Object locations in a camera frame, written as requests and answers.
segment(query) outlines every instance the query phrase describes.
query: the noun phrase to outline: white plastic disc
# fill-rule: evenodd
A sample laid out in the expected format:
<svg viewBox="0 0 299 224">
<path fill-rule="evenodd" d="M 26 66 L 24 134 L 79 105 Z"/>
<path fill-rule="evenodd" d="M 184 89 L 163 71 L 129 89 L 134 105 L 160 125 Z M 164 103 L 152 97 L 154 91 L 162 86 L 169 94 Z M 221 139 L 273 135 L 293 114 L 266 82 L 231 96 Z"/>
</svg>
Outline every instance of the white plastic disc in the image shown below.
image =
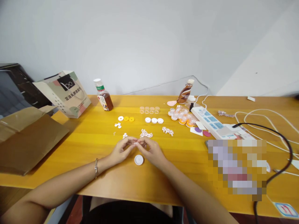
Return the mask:
<svg viewBox="0 0 299 224">
<path fill-rule="evenodd" d="M 152 123 L 156 124 L 158 122 L 157 118 L 152 118 Z"/>
<path fill-rule="evenodd" d="M 135 156 L 134 161 L 135 161 L 136 165 L 140 166 L 143 163 L 143 157 L 142 157 L 142 155 Z"/>
<path fill-rule="evenodd" d="M 158 124 L 162 124 L 164 120 L 162 118 L 158 118 Z"/>
<path fill-rule="evenodd" d="M 146 119 L 145 119 L 145 122 L 146 122 L 146 123 L 150 123 L 150 121 L 151 121 L 150 118 L 146 118 Z"/>
</svg>

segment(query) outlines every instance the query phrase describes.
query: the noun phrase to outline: floor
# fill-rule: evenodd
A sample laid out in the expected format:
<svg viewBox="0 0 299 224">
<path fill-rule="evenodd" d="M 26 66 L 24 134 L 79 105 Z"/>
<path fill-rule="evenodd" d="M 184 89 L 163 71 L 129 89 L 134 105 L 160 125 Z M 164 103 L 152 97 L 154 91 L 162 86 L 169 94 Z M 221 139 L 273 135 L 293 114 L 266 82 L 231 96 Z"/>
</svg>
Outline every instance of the floor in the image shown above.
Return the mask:
<svg viewBox="0 0 299 224">
<path fill-rule="evenodd" d="M 0 216 L 4 214 L 15 202 L 27 194 L 29 189 L 11 188 L 0 186 Z M 253 224 L 255 219 L 253 215 L 231 213 L 239 224 Z M 80 195 L 71 211 L 67 220 L 67 224 L 79 224 L 82 218 L 82 196 Z M 184 224 L 189 224 L 187 214 L 184 210 Z M 299 224 L 299 220 L 291 220 L 284 218 L 259 217 L 261 224 Z"/>
</svg>

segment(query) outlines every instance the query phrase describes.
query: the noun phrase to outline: silver bangle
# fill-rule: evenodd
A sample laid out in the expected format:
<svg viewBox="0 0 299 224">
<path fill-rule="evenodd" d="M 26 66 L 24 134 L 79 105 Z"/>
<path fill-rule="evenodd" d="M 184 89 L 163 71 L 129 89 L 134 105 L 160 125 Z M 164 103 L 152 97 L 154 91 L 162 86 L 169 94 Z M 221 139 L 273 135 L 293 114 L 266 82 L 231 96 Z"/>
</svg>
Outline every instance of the silver bangle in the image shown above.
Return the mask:
<svg viewBox="0 0 299 224">
<path fill-rule="evenodd" d="M 97 160 L 98 160 L 98 158 L 96 158 L 96 164 L 94 166 L 94 169 L 96 170 L 96 177 L 95 177 L 95 179 L 97 178 Z"/>
</svg>

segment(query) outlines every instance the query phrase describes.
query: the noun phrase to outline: purple circle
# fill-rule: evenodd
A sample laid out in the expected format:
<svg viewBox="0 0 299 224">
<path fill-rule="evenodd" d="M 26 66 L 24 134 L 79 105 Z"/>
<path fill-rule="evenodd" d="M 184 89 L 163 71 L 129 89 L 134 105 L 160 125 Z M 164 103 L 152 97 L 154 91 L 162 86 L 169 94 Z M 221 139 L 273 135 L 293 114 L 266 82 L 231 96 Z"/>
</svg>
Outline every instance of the purple circle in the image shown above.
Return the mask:
<svg viewBox="0 0 299 224">
<path fill-rule="evenodd" d="M 199 129 L 199 127 L 194 128 L 194 130 L 195 130 L 196 132 L 198 132 L 198 133 L 202 132 L 202 130 Z"/>
</svg>

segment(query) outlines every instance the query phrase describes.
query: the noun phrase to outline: white plastic cap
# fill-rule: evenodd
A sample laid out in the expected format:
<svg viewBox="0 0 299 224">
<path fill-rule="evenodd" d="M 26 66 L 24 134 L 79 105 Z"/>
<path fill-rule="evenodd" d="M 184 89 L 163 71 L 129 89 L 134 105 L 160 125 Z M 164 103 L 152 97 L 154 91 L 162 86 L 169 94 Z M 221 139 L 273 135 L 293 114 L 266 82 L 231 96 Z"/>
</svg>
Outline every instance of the white plastic cap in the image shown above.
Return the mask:
<svg viewBox="0 0 299 224">
<path fill-rule="evenodd" d="M 193 84 L 194 83 L 194 79 L 188 79 L 187 83 Z"/>
<path fill-rule="evenodd" d="M 164 120 L 162 118 L 158 118 L 158 124 L 162 124 Z"/>
<path fill-rule="evenodd" d="M 158 122 L 157 118 L 152 118 L 152 123 L 156 124 Z"/>
<path fill-rule="evenodd" d="M 151 121 L 150 118 L 146 118 L 146 119 L 145 119 L 145 122 L 146 122 L 146 123 L 150 123 L 150 121 Z"/>
<path fill-rule="evenodd" d="M 142 157 L 142 155 L 135 156 L 134 161 L 135 161 L 136 165 L 140 166 L 143 163 L 143 157 Z"/>
</svg>

